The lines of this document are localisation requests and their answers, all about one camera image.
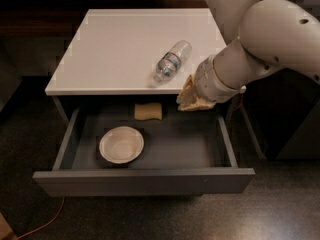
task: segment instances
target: open drawer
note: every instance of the open drawer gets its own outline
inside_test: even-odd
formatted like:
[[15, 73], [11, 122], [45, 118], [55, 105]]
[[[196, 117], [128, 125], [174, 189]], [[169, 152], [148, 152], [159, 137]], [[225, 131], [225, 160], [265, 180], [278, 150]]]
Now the open drawer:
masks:
[[[176, 96], [84, 97], [70, 119], [52, 171], [34, 173], [50, 196], [200, 195], [242, 192], [253, 169], [238, 168], [224, 120], [214, 110], [180, 112]], [[161, 102], [163, 120], [137, 121], [134, 104]], [[99, 141], [110, 129], [141, 132], [134, 161], [104, 160]]]

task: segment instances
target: plate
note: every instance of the plate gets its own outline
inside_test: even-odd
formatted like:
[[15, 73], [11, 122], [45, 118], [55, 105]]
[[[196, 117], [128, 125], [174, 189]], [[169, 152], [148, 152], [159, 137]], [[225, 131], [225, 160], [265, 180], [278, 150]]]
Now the plate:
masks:
[[139, 131], [127, 126], [113, 128], [101, 139], [99, 150], [104, 159], [115, 164], [123, 164], [137, 158], [144, 146]]

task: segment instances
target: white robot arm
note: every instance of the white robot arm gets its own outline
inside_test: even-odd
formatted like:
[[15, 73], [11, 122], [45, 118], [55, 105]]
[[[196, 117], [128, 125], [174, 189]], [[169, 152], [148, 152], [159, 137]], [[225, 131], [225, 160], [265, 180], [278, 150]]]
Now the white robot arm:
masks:
[[179, 109], [212, 108], [285, 67], [320, 84], [320, 23], [287, 0], [260, 1], [245, 13], [239, 37], [187, 80], [177, 98]]

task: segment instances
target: floor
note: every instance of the floor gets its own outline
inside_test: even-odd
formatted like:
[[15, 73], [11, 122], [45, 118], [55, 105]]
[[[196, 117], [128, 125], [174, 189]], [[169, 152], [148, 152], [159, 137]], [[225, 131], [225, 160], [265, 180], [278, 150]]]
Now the floor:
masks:
[[[27, 78], [0, 114], [0, 212], [19, 236], [48, 222], [62, 198], [32, 180], [52, 166], [65, 127], [45, 96], [47, 78]], [[240, 112], [231, 139], [256, 176], [242, 194], [66, 198], [58, 219], [25, 239], [319, 239], [320, 161], [259, 160]]]

